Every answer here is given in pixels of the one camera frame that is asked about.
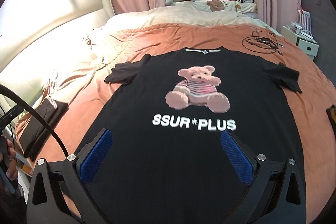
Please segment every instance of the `hand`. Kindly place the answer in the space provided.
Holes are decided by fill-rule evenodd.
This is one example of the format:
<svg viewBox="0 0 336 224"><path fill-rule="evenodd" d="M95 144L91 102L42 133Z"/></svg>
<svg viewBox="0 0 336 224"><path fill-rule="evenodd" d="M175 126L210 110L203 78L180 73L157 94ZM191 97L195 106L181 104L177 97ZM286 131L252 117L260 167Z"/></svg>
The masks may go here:
<svg viewBox="0 0 336 224"><path fill-rule="evenodd" d="M15 157L16 152L13 149L13 144L10 140L7 140L7 146L8 146L8 149L7 149L8 155L10 157ZM0 153L0 162L2 162L2 160L3 160L3 155ZM16 161L13 159L10 160L6 176L12 181L16 180L18 177L18 170L16 169ZM4 189L4 182L2 181L1 178L0 178L0 188L5 190L5 192L8 192L8 189L6 188Z"/></svg>

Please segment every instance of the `gray wall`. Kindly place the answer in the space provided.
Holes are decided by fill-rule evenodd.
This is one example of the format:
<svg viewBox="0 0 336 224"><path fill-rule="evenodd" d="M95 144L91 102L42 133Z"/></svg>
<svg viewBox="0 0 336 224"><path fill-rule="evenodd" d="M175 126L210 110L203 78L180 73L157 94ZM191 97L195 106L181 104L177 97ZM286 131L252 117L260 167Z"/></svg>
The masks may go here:
<svg viewBox="0 0 336 224"><path fill-rule="evenodd" d="M336 86L336 10L330 0L301 0L311 14L312 34L319 44L315 64Z"/></svg>

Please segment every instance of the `shopping bag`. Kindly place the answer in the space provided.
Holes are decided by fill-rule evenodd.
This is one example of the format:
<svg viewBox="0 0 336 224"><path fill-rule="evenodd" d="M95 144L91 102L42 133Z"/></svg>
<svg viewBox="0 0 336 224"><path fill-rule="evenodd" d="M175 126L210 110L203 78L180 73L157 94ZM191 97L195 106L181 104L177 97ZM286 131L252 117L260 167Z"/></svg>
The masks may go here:
<svg viewBox="0 0 336 224"><path fill-rule="evenodd" d="M311 34L311 18L310 18L310 13L303 10L302 6L300 3L297 4L297 11L298 11L298 23L302 27L302 31L308 33L309 35L312 36Z"/></svg>

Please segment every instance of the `striped sweater on bear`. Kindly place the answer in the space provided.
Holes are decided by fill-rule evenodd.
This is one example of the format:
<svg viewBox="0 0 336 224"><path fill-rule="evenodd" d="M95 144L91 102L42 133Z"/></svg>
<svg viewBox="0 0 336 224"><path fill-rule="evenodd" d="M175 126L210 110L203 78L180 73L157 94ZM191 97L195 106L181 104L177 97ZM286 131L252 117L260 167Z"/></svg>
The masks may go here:
<svg viewBox="0 0 336 224"><path fill-rule="evenodd" d="M183 80L176 85L176 87L186 87L190 90L190 95L193 97L204 97L217 93L214 85L202 82Z"/></svg>

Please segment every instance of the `t-shirt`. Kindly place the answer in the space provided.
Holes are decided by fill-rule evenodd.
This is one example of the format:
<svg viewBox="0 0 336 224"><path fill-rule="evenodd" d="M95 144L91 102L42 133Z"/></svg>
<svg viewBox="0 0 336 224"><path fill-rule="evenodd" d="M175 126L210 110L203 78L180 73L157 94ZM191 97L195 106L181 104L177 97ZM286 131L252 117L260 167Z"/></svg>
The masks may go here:
<svg viewBox="0 0 336 224"><path fill-rule="evenodd" d="M301 92L299 72L261 57L184 48L118 64L122 83L77 152L102 128L112 146L86 184L113 223L217 223L235 207L242 182L221 145L230 130L256 154L303 172L303 151L282 87Z"/></svg>

